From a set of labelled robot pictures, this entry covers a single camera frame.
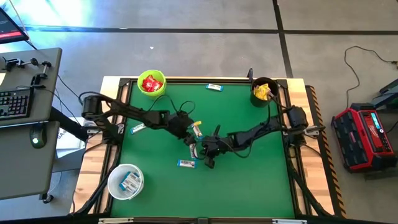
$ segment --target green mat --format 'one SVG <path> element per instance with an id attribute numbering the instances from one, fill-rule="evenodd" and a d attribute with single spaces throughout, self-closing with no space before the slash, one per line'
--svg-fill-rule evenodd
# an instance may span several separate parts
<path id="1" fill-rule="evenodd" d="M 207 90 L 204 84 L 168 83 L 166 94 L 177 109 L 187 100 L 196 103 L 190 117 L 202 121 L 199 127 L 204 135 L 211 135 L 217 124 L 221 125 L 220 136 L 225 136 L 247 131 L 267 119 L 266 108 L 250 103 L 248 85 L 224 85 L 219 92 Z M 132 88 L 132 105 L 147 110 L 152 103 L 138 87 Z M 190 103 L 183 107 L 191 109 Z M 163 97 L 153 110 L 173 108 Z M 271 115 L 276 114 L 276 105 L 271 104 Z M 192 169 L 177 167 L 178 159 L 191 160 L 182 140 L 149 128 L 131 135 L 130 128 L 138 124 L 127 121 L 120 164 L 137 165 L 144 173 L 145 186 L 132 200 L 114 199 L 112 217 L 294 217 L 280 132 L 255 141 L 247 159 L 227 152 L 215 158 L 214 169 L 203 161 Z"/>

